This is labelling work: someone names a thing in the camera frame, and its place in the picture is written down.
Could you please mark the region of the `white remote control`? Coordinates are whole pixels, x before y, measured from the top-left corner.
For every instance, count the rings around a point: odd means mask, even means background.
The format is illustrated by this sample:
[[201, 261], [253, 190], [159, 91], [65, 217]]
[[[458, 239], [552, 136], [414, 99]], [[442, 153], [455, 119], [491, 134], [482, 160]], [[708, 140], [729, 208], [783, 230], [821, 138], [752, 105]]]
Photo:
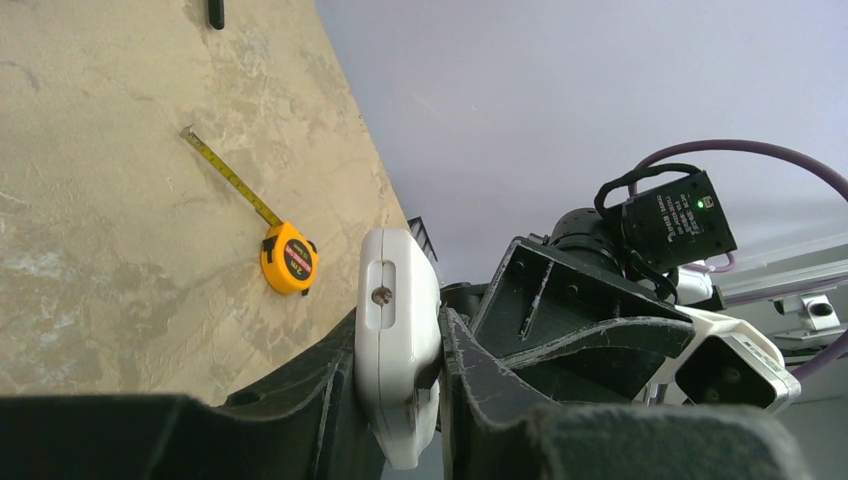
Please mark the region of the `white remote control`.
[[435, 271], [405, 229], [377, 228], [360, 250], [354, 376], [388, 463], [412, 470], [436, 430], [442, 364]]

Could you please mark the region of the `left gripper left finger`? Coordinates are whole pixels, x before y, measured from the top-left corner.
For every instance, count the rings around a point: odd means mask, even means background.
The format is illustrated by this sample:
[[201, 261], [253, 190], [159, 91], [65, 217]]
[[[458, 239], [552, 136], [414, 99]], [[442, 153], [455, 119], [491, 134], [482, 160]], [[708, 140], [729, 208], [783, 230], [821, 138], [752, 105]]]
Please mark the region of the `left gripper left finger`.
[[356, 398], [355, 318], [210, 406], [185, 394], [1, 401], [5, 479], [377, 479]]

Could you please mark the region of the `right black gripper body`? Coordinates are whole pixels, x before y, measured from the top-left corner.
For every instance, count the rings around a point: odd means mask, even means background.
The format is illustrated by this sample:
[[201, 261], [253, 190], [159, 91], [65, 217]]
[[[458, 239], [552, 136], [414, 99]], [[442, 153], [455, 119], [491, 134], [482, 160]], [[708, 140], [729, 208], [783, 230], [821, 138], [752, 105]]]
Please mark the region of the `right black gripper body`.
[[655, 316], [692, 320], [630, 280], [624, 242], [592, 209], [564, 215], [544, 237], [517, 237], [486, 284], [444, 287], [444, 304], [502, 361], [605, 320]]

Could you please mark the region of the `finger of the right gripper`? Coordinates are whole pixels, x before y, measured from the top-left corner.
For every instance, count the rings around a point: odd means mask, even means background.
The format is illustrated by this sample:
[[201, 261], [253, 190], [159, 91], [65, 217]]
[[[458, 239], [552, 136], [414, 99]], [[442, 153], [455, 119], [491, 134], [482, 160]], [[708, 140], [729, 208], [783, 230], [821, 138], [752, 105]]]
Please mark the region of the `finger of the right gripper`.
[[615, 318], [506, 356], [502, 363], [554, 401], [632, 401], [695, 333], [683, 320]]

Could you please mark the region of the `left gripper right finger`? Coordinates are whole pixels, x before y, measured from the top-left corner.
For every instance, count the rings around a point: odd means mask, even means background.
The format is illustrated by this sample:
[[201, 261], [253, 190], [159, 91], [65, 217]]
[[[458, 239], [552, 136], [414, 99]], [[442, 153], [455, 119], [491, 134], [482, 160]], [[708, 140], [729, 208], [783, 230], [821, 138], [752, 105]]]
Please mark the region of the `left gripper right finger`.
[[440, 312], [448, 479], [810, 479], [797, 440], [749, 406], [558, 403]]

